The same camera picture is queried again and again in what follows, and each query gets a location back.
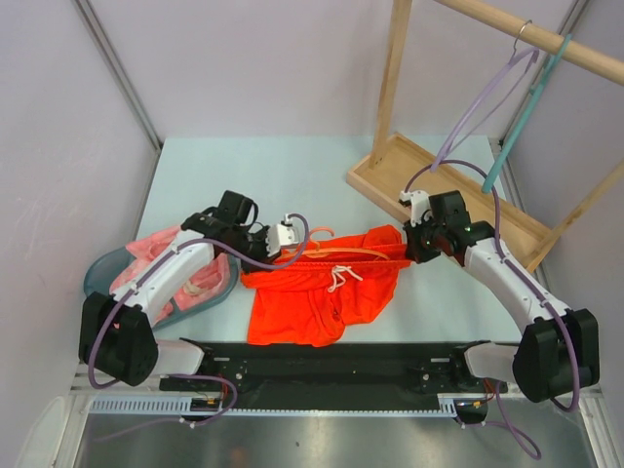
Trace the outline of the orange plastic hanger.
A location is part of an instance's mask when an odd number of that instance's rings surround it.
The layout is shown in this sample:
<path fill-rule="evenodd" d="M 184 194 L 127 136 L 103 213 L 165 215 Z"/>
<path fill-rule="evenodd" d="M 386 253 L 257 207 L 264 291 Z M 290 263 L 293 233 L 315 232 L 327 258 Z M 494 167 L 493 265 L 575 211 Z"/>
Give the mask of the orange plastic hanger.
<path fill-rule="evenodd" d="M 309 244 L 312 245 L 312 249 L 306 249 L 301 254 L 302 256 L 307 256 L 310 258 L 322 258 L 327 257 L 331 254 L 362 254 L 371 256 L 374 259 L 384 259 L 389 260 L 390 257 L 379 251 L 363 249 L 363 248 L 349 248 L 349 247 L 329 247 L 324 248 L 321 246 L 319 241 L 313 239 L 313 235 L 318 232 L 328 233 L 331 237 L 335 235 L 334 231 L 327 226 L 320 226 L 310 230 L 310 239 Z"/>

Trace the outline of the orange shorts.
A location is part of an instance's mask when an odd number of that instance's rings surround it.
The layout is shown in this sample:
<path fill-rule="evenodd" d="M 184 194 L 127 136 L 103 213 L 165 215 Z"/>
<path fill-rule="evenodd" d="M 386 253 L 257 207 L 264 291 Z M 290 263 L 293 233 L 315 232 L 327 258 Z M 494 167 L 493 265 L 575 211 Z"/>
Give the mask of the orange shorts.
<path fill-rule="evenodd" d="M 356 253 L 302 256 L 285 269 L 243 273 L 242 284 L 255 291 L 249 344 L 333 344 L 347 327 L 369 324 L 380 315 L 394 296 L 400 273 L 410 266 L 407 245 L 392 225 L 320 244 L 375 250 L 390 259 Z"/>

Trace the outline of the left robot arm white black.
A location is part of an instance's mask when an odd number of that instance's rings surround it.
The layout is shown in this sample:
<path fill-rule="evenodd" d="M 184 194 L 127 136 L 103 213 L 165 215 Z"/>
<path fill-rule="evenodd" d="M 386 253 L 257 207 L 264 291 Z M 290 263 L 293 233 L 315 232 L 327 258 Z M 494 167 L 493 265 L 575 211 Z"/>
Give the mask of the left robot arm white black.
<path fill-rule="evenodd" d="M 157 340 L 153 328 L 162 309 L 183 285 L 219 254 L 230 254 L 246 267 L 270 269 L 282 249 L 298 242 L 291 221 L 253 230 L 256 203 L 226 191 L 219 204 L 192 214 L 161 253 L 128 283 L 109 293 L 92 292 L 83 303 L 79 358 L 97 379 L 138 386 L 152 375 L 181 375 L 192 388 L 209 387 L 215 365 L 206 352 L 187 340 Z"/>

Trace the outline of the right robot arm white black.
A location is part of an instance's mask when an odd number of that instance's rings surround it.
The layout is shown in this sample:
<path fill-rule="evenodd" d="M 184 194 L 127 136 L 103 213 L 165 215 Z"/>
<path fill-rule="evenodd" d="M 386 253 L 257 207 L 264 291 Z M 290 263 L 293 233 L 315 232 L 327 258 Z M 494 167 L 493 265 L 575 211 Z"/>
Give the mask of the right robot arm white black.
<path fill-rule="evenodd" d="M 451 383 L 472 391 L 485 378 L 516 384 L 532 402 L 555 400 L 600 380 L 599 325 L 587 309 L 573 310 L 542 287 L 513 257 L 495 226 L 473 221 L 459 191 L 403 191 L 408 259 L 454 259 L 487 287 L 522 338 L 517 345 L 479 341 L 462 347 L 449 367 Z"/>

